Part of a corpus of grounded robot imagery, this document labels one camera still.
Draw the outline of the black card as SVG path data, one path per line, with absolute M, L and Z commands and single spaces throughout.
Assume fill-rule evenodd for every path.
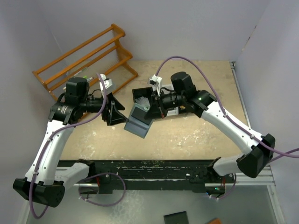
M 132 112 L 131 112 L 131 116 L 143 123 L 147 123 L 148 120 L 145 118 L 145 115 L 147 114 L 147 111 L 144 110 L 143 108 L 138 107 L 137 105 L 135 105 L 132 108 Z

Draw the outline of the mint green card holder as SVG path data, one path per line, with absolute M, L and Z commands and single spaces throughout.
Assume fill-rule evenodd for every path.
M 133 104 L 133 107 L 137 105 L 138 107 L 142 108 L 140 105 L 138 105 L 137 103 L 134 103 Z M 130 114 L 129 114 L 129 117 L 128 117 L 128 122 L 125 124 L 124 126 L 124 130 L 134 134 L 134 135 L 137 135 L 141 138 L 145 138 L 153 121 L 150 123 L 150 125 L 147 125 L 146 123 L 143 123 L 135 118 L 133 118 L 131 116 L 131 112 L 132 112 L 132 109 L 130 111 Z

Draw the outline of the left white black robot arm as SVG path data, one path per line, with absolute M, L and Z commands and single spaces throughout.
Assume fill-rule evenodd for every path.
M 13 189 L 29 202 L 46 207 L 57 207 L 66 190 L 83 180 L 91 183 L 96 178 L 96 165 L 93 161 L 79 159 L 62 172 L 57 166 L 65 144 L 75 127 L 83 125 L 81 118 L 85 113 L 101 116 L 107 125 L 127 122 L 121 114 L 125 108 L 113 96 L 115 87 L 110 78 L 99 75 L 102 96 L 95 97 L 89 93 L 90 85 L 83 77 L 73 77 L 66 83 L 65 91 L 51 107 L 47 129 L 30 169 L 24 178 L 17 178 Z

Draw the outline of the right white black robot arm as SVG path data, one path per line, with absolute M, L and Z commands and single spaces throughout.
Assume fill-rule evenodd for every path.
M 183 106 L 187 112 L 209 122 L 240 149 L 241 154 L 231 157 L 218 157 L 208 166 L 208 179 L 219 182 L 225 175 L 242 172 L 256 178 L 273 158 L 270 147 L 275 146 L 271 134 L 262 135 L 252 130 L 229 112 L 223 112 L 219 101 L 206 90 L 197 90 L 190 75 L 177 72 L 171 76 L 173 90 L 162 92 L 162 78 L 153 75 L 148 83 L 155 89 L 151 93 L 152 104 L 145 115 L 146 119 L 162 119 L 168 111 Z

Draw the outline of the silver VIP card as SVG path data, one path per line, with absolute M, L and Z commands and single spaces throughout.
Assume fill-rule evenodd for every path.
M 137 98 L 135 100 L 135 102 L 137 104 L 139 104 L 141 107 L 143 107 L 145 110 L 149 110 L 150 108 L 150 102 L 149 102 L 149 99 L 148 98 L 145 98 L 145 97 L 140 97 L 140 98 Z

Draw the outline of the white plastic bin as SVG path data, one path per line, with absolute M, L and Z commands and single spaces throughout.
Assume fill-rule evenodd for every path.
M 174 91 L 173 85 L 172 84 L 163 84 L 162 88 L 161 88 L 161 91 L 164 94 L 168 94 L 171 91 Z M 179 115 L 179 109 L 178 109 L 178 107 L 169 110 L 168 113 L 167 113 L 167 116 L 177 116 L 177 115 Z

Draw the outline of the pens on rack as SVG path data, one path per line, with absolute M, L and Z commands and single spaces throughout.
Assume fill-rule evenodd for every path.
M 94 79 L 94 77 L 87 77 L 87 76 L 84 76 L 84 78 L 85 78 L 88 82 L 90 82 L 90 81 L 92 81 L 92 80 Z

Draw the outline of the black square plate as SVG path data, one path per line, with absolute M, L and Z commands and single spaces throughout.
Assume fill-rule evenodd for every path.
M 189 219 L 186 211 L 172 213 L 164 216 L 165 224 L 189 224 Z

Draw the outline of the orange brown object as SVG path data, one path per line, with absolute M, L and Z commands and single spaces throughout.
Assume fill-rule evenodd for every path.
M 206 224 L 222 224 L 222 222 L 219 218 L 214 218 L 212 220 L 209 220 Z

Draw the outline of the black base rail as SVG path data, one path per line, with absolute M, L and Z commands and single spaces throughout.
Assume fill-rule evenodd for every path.
M 224 184 L 233 183 L 234 176 L 214 176 L 208 168 L 211 163 L 212 160 L 93 160 L 92 174 L 103 176 L 78 185 L 100 194 L 123 189 L 222 194 Z

